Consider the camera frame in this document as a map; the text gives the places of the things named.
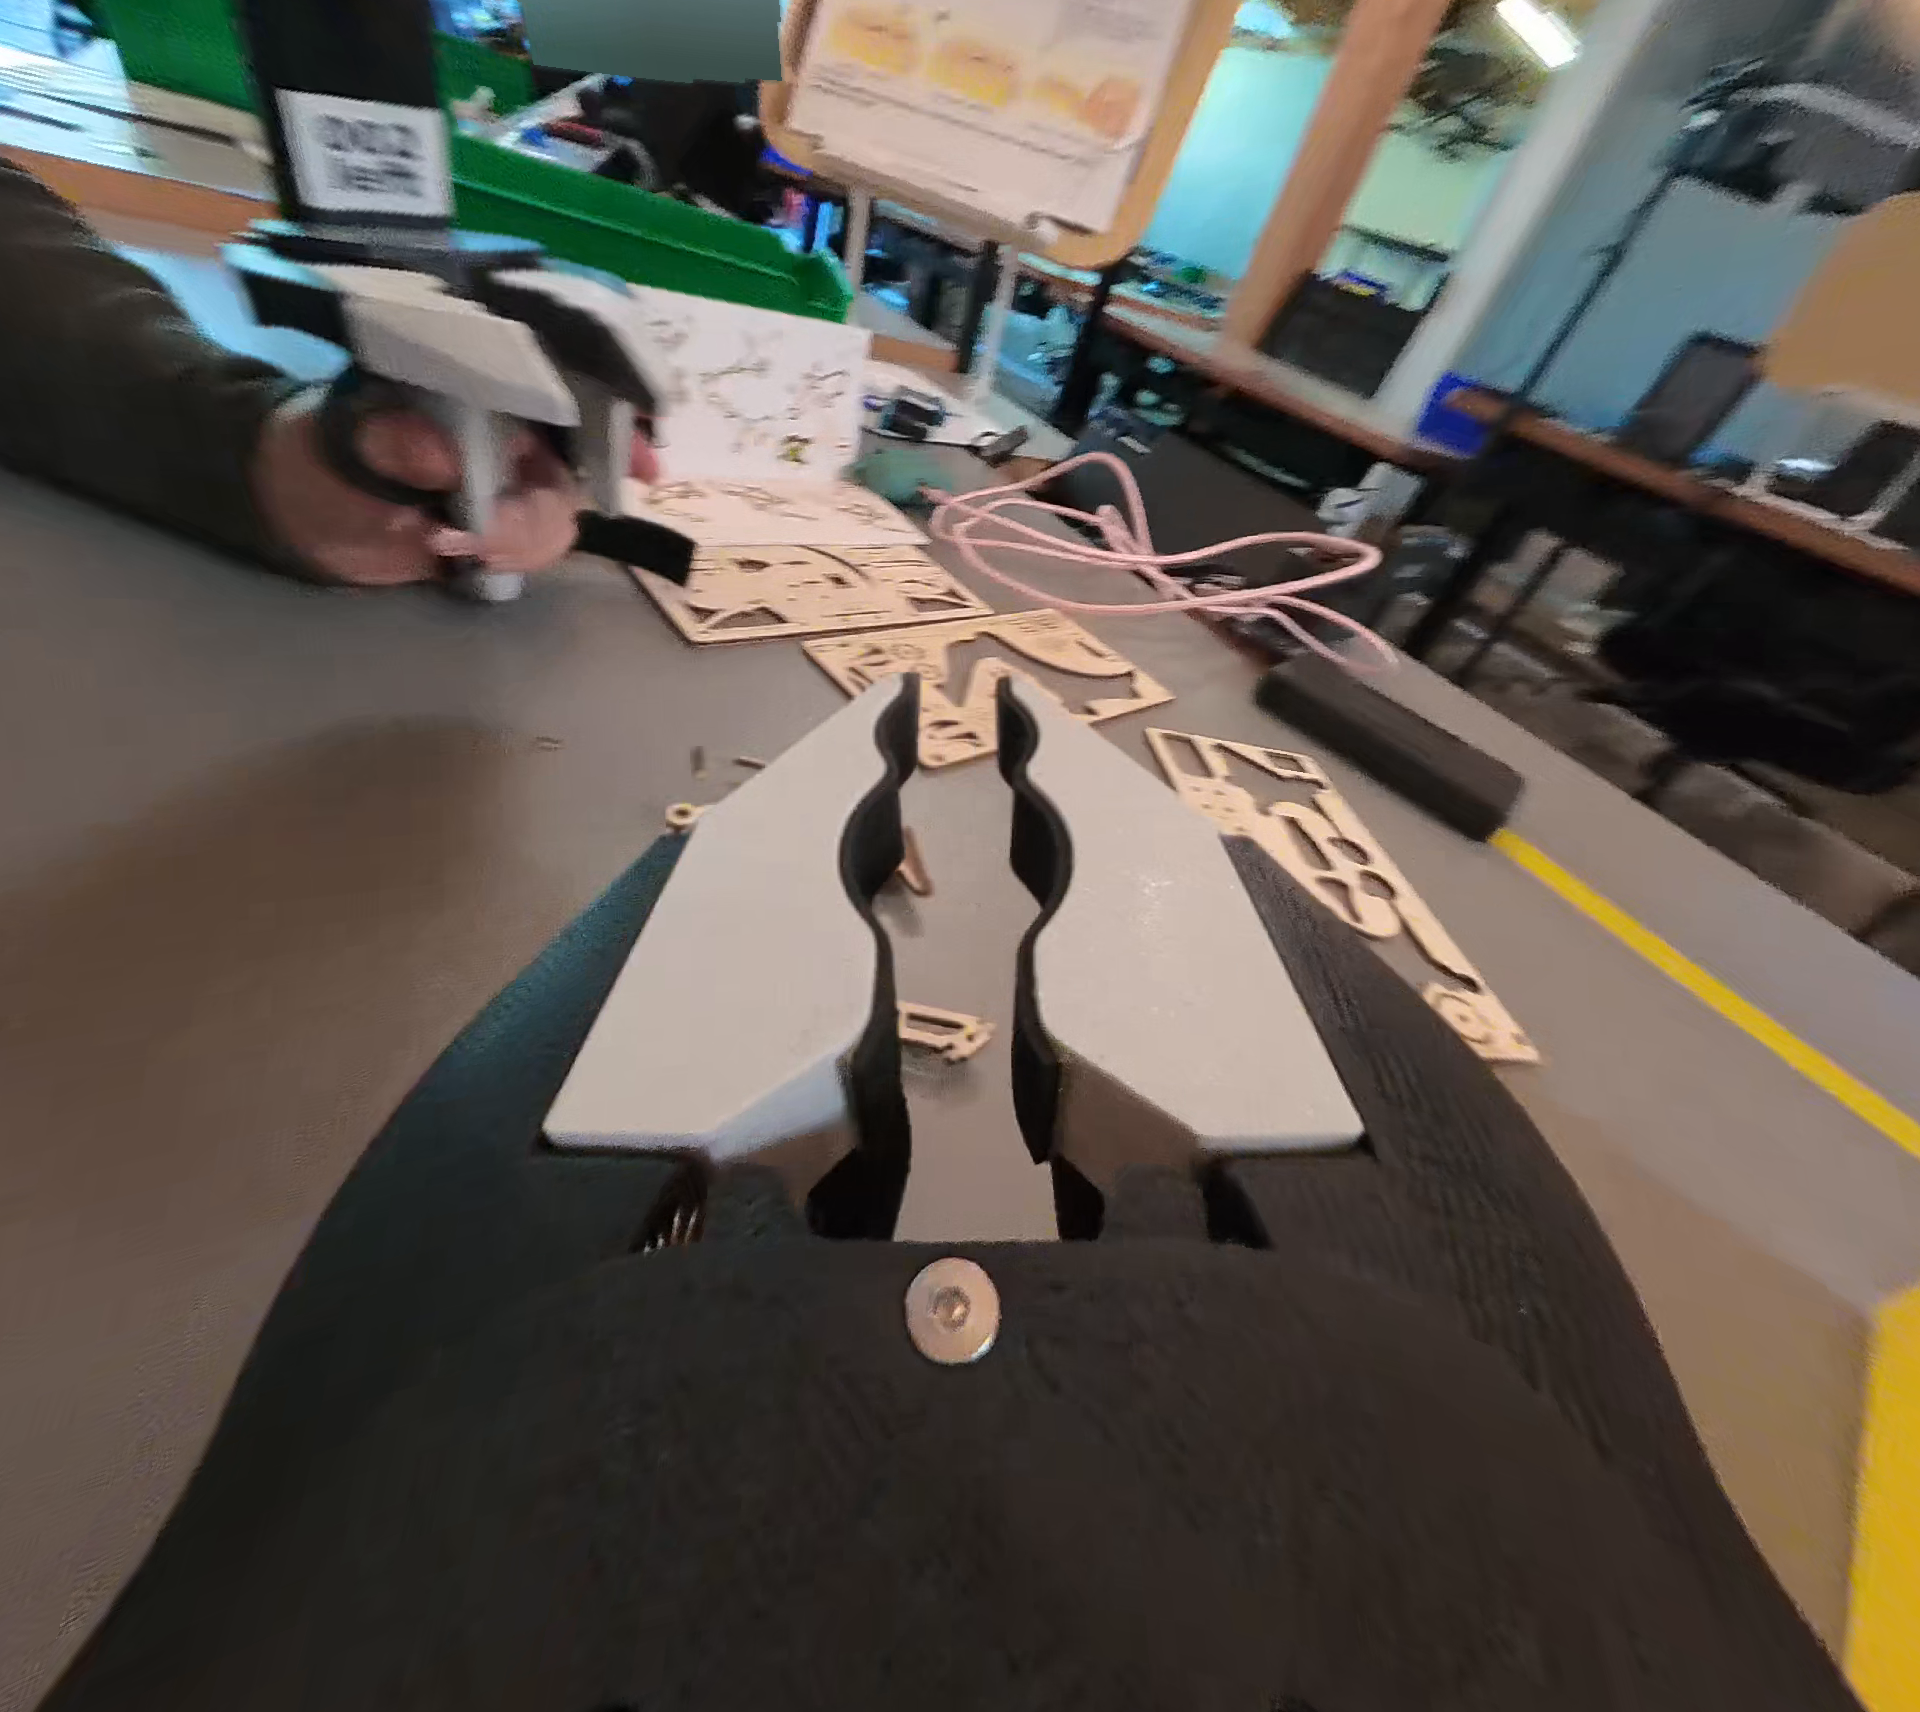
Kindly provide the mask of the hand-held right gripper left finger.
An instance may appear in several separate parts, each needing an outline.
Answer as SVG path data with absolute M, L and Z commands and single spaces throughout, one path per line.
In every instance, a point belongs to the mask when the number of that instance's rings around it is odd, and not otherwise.
M 911 1158 L 893 938 L 921 681 L 891 674 L 682 841 L 543 1121 L 566 1155 L 757 1169 L 896 1207 Z

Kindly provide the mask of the small wooden model part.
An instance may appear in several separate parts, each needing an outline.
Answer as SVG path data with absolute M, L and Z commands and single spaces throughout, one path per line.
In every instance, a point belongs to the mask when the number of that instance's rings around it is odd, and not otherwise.
M 899 1001 L 896 1037 L 905 1050 L 961 1068 L 994 1043 L 996 1026 L 973 1013 Z

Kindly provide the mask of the person's left forearm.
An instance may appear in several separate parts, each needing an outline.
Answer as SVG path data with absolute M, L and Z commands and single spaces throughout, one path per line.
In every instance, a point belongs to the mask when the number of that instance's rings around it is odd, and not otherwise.
M 290 377 L 218 346 L 52 188 L 3 165 L 7 472 L 318 584 L 254 500 L 254 459 L 294 397 Z

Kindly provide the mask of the white printed parts sheet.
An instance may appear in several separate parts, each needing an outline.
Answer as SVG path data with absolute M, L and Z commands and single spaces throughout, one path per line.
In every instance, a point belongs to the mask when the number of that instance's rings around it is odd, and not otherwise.
M 871 333 L 633 287 L 661 482 L 820 487 L 862 450 Z

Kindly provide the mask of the person's left hand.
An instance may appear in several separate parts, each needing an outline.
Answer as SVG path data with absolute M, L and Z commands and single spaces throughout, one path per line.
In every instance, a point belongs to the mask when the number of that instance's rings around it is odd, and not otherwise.
M 465 468 L 443 425 L 398 395 L 376 392 L 353 415 L 353 446 L 368 477 L 452 506 Z M 527 577 L 563 562 L 589 509 L 580 481 L 527 427 L 512 431 L 505 479 L 478 533 L 433 506 L 367 492 L 327 454 L 318 389 L 272 413 L 250 460 L 253 509 L 277 548 L 309 577 L 359 591 L 428 584 L 457 564 Z

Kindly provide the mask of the wooden sheet with gear cutouts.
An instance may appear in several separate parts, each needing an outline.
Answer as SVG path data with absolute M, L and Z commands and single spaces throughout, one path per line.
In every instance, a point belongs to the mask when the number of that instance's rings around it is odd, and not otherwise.
M 1301 751 L 1151 726 L 1164 782 L 1225 836 L 1256 844 L 1332 918 L 1410 964 L 1428 1008 L 1491 1068 L 1541 1068 L 1545 1054 L 1417 885 Z

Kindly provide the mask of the pale thin wooden sheet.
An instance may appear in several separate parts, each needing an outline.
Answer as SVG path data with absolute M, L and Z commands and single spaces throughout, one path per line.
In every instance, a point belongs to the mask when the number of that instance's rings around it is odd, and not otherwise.
M 697 548 L 874 551 L 930 542 L 923 525 L 850 481 L 629 479 L 623 509 Z

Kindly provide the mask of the green bin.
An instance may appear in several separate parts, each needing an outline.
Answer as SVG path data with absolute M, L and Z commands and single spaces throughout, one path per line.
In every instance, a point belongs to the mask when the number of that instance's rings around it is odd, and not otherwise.
M 123 74 L 233 112 L 256 114 L 233 0 L 88 0 Z M 852 287 L 840 262 L 801 252 L 733 215 L 619 184 L 549 157 L 449 129 L 460 226 L 543 246 L 555 261 L 709 302 L 842 325 Z

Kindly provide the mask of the teal cloth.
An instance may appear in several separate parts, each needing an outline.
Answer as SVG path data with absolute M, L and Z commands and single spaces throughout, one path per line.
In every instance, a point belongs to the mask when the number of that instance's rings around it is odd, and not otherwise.
M 909 515 L 929 515 L 954 492 L 948 467 L 924 442 L 871 439 L 849 467 L 849 481 L 878 500 Z

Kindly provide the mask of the long black case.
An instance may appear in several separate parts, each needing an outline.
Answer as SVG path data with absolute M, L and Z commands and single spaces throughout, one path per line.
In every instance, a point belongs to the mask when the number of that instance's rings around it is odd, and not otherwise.
M 1322 656 L 1266 669 L 1261 711 L 1305 733 L 1450 833 L 1491 842 L 1515 818 L 1525 776 Z

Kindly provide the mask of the wooden sheet with curved cutouts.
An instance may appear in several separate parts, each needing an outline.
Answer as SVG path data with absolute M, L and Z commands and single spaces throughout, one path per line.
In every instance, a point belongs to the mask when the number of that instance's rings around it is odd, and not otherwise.
M 996 757 L 996 693 L 1009 681 L 1089 726 L 1174 700 L 1159 677 L 1055 609 L 823 634 L 801 651 L 849 699 L 895 677 L 918 678 L 918 755 L 930 773 Z

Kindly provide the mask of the white clipboard stand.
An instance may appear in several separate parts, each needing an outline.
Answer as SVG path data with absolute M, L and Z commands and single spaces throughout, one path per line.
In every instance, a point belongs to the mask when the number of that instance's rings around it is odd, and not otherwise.
M 1017 245 L 1002 243 L 966 219 L 937 215 L 871 188 L 838 187 L 844 211 L 840 267 L 852 293 L 849 322 L 869 333 L 883 363 L 934 379 L 969 404 L 986 404 L 996 391 L 998 355 L 1023 264 Z M 962 333 L 951 350 L 937 350 L 930 325 L 905 316 L 867 295 L 867 261 L 874 221 L 891 222 L 923 246 L 940 246 L 951 259 L 970 261 Z

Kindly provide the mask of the wooden top desk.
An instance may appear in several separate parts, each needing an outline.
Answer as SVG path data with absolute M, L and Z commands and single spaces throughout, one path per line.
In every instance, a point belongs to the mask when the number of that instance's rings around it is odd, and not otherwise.
M 1216 335 L 1189 329 L 1176 318 L 1121 305 L 1090 326 L 1093 340 L 1124 340 L 1144 357 L 1160 357 L 1196 374 L 1203 384 L 1262 409 L 1287 415 L 1320 436 L 1368 454 L 1376 462 L 1452 484 L 1469 460 L 1406 434 L 1383 431 L 1358 409 L 1332 403 L 1324 387 L 1312 387 L 1281 363 Z M 1753 482 L 1731 484 L 1624 450 L 1582 429 L 1532 410 L 1521 413 L 1504 436 L 1532 452 L 1546 452 L 1579 474 L 1661 500 L 1775 548 L 1848 574 L 1890 597 L 1919 597 L 1919 556 L 1884 534 L 1860 525 L 1829 521 L 1814 509 L 1763 495 Z

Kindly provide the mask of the black laptop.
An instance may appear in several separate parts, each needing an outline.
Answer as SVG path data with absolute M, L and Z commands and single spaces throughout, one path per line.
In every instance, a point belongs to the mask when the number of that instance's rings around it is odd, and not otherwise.
M 1661 367 L 1610 442 L 1620 452 L 1688 470 L 1763 379 L 1754 343 L 1693 333 Z

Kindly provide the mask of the wooden post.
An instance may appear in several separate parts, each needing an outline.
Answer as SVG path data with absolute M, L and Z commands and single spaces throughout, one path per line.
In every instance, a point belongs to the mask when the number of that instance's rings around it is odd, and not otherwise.
M 1452 0 L 1355 0 L 1288 176 L 1235 287 L 1220 336 L 1255 350 L 1318 268 Z

